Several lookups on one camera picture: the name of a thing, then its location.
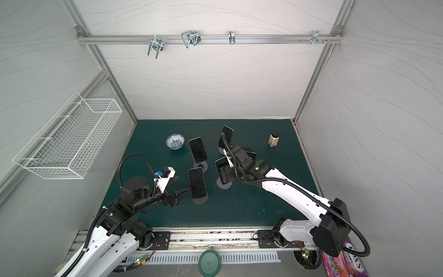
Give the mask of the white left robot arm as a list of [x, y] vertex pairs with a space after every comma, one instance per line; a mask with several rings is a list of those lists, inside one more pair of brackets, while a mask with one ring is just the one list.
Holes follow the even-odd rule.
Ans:
[[163, 202], [174, 208], [189, 189], [169, 194], [151, 187], [143, 177], [133, 177], [121, 187], [121, 194], [94, 220], [85, 242], [58, 271], [58, 277], [106, 277], [138, 248], [155, 242], [152, 227], [138, 219], [138, 212]]

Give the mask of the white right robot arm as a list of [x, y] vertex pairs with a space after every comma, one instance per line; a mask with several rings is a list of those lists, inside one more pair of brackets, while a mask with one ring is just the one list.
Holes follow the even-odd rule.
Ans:
[[256, 185], [280, 197], [308, 219], [303, 226], [291, 219], [280, 220], [274, 227], [277, 241], [311, 242], [332, 257], [347, 249], [346, 240], [354, 229], [344, 202], [330, 201], [301, 187], [264, 160], [254, 161], [242, 147], [224, 150], [224, 155], [230, 179]]

